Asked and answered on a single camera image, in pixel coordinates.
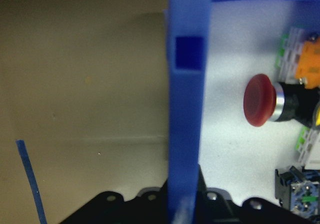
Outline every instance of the beige wall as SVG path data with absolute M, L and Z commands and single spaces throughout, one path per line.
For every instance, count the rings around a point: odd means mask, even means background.
M 167 0 L 0 0 L 0 223 L 49 223 L 101 191 L 132 198 L 167 170 Z

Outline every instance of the blue plastic frame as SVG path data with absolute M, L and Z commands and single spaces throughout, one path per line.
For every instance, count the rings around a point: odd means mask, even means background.
M 210 9 L 212 2 L 222 1 L 241 0 L 169 0 L 168 211 L 179 223 L 193 222 Z

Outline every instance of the orange terminal block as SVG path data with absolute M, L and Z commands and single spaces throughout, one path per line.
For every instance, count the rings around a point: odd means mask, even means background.
M 306 89 L 320 85 L 320 38 L 305 41 L 295 73 L 295 78 L 303 80 Z

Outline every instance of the green connector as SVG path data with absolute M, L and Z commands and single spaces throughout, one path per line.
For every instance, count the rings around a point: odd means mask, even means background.
M 295 145 L 296 146 L 295 147 L 296 150 L 299 150 L 299 147 L 302 146 L 305 143 L 306 140 L 303 138 L 304 137 L 304 133 L 306 131 L 309 131 L 309 130 L 310 129 L 308 127 L 304 126 L 302 128 L 302 130 L 300 131 L 300 134 L 299 134 L 299 137 L 298 137 L 298 141 L 296 142 L 296 145 Z
M 318 201 L 317 196 L 309 195 L 309 196 L 302 197 L 302 202 L 315 202 L 315 201 Z
M 281 37 L 281 46 L 280 46 L 280 49 L 278 50 L 278 54 L 277 54 L 277 58 L 276 58 L 276 61 L 275 61 L 275 67 L 277 69 L 279 69 L 281 66 L 280 66 L 280 58 L 284 56 L 285 54 L 285 48 L 283 47 L 284 44 L 285 44 L 285 41 L 286 39 L 288 38 L 288 35 L 282 35 Z

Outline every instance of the black metal bracket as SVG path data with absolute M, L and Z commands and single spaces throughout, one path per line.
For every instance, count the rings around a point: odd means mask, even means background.
M 262 198 L 250 198 L 242 206 L 231 200 L 229 193 L 207 188 L 201 170 L 195 204 L 196 224 L 284 224 L 311 222 Z M 117 192 L 102 192 L 61 224 L 68 223 L 168 223 L 167 184 L 142 189 L 132 200 L 124 201 Z

